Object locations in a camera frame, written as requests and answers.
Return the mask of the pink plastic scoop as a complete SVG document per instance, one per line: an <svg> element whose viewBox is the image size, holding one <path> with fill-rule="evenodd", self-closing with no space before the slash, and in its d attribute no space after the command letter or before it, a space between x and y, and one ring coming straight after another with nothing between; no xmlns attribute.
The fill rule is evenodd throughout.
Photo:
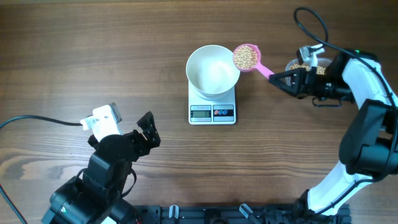
<svg viewBox="0 0 398 224"><path fill-rule="evenodd" d="M274 74L273 71L261 63L261 52L258 46L253 44L242 44L233 51L233 62L241 72L257 70L267 79Z"/></svg>

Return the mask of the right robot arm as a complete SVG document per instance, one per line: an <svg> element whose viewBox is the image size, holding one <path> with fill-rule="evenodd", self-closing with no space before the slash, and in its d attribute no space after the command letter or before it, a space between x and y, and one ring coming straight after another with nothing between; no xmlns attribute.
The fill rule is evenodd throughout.
<svg viewBox="0 0 398 224"><path fill-rule="evenodd" d="M397 174L397 97L374 54L345 49L325 75L297 68L269 75L269 82L297 98L353 101L359 109L340 142L336 166L279 215L295 223L339 223L338 210L355 193Z"/></svg>

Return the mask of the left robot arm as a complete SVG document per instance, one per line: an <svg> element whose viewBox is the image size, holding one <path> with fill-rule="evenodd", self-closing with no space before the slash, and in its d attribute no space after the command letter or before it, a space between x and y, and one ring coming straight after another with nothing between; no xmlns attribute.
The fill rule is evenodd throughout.
<svg viewBox="0 0 398 224"><path fill-rule="evenodd" d="M101 140L90 136L95 149L88 166L57 189L42 223L102 223L106 218L116 223L139 223L140 216L125 201L123 190L128 175L134 175L132 163L159 147L161 139L154 115L147 112L127 134L110 134Z"/></svg>

